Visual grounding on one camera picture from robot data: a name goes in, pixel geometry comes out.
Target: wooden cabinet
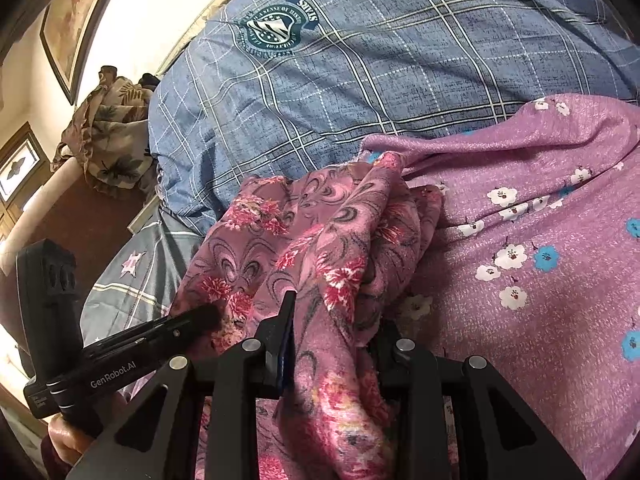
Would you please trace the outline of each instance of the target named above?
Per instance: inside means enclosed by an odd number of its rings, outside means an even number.
[[[49,159],[25,123],[0,148],[0,242],[22,215],[29,199],[51,177]]]

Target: blue flower print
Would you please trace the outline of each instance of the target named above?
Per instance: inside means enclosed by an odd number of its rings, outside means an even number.
[[[626,221],[626,232],[633,238],[640,238],[640,218],[630,218]]]
[[[575,191],[575,186],[564,186],[560,191],[558,191],[558,198],[564,198],[569,193]]]
[[[542,272],[555,269],[558,266],[558,258],[560,258],[560,254],[553,245],[540,247],[538,252],[533,255],[536,269],[542,270]]]
[[[367,162],[373,164],[380,155],[382,155],[382,152],[371,152],[371,154],[367,157]]]
[[[622,340],[622,355],[631,362],[640,359],[640,332],[638,330],[630,330],[625,334],[625,338]]]

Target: purple floral fabric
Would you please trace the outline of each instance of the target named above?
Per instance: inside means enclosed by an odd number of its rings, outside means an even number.
[[[295,386],[257,405],[262,480],[389,478],[393,411],[364,350],[382,315],[436,354],[487,357],[604,479],[640,428],[638,124],[634,106],[565,94],[471,134],[369,136],[359,161],[295,182],[246,180],[172,314],[220,309],[194,352],[221,352],[297,290]]]
[[[396,305],[403,334],[487,357],[588,480],[640,429],[640,110],[557,95],[467,135],[370,136],[437,184],[433,241]]]

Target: white flower print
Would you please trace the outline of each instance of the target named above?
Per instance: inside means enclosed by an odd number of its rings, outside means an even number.
[[[519,216],[524,215],[529,209],[529,204],[526,202],[524,204],[518,204],[508,209],[503,209],[500,211],[500,216],[503,220],[515,220]]]
[[[436,187],[440,190],[442,196],[445,196],[447,194],[447,191],[449,190],[449,187],[445,186],[444,184],[436,184]]]
[[[636,438],[636,435],[638,433],[640,433],[640,422],[638,422],[636,424],[636,428],[631,433],[629,433],[629,436],[626,438],[626,440],[625,440],[625,446],[626,447],[629,447],[629,446],[631,446],[631,444],[633,444],[633,442],[634,442],[634,440]]]
[[[500,207],[507,207],[516,202],[516,195],[518,190],[513,187],[499,187],[492,189],[486,195],[491,199],[491,202]]]
[[[536,108],[536,110],[548,110],[548,108],[549,108],[549,103],[547,103],[545,101],[545,98],[543,98],[543,97],[533,101],[533,105]]]
[[[542,211],[546,207],[546,203],[549,202],[550,195],[534,198],[531,202],[533,211]]]
[[[527,293],[519,286],[508,286],[500,291],[500,303],[511,310],[518,310],[527,303]]]
[[[477,235],[480,231],[482,231],[482,229],[484,229],[484,220],[478,220],[477,222],[473,222],[472,224],[464,224],[458,226],[458,230],[465,237]]]
[[[526,259],[523,245],[509,244],[497,252],[494,263],[501,269],[519,269]]]
[[[580,184],[591,178],[591,171],[586,168],[575,168],[574,174],[570,177],[572,184]]]
[[[406,298],[400,305],[400,312],[402,313],[401,315],[418,321],[421,317],[431,312],[432,303],[433,296],[427,296],[425,298],[423,295],[418,294],[417,296]]]
[[[556,103],[556,110],[558,110],[558,112],[565,117],[567,117],[567,115],[569,115],[570,113],[569,107],[566,105],[566,103]]]
[[[481,265],[476,270],[476,280],[482,280],[483,282],[490,282],[495,278],[500,278],[500,275],[500,270],[492,265]]]

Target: blue plaid fabric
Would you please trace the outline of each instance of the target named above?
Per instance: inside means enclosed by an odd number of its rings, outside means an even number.
[[[160,191],[204,234],[247,176],[300,177],[368,134],[475,130],[556,92],[636,102],[639,60],[602,0],[232,0],[154,96]]]

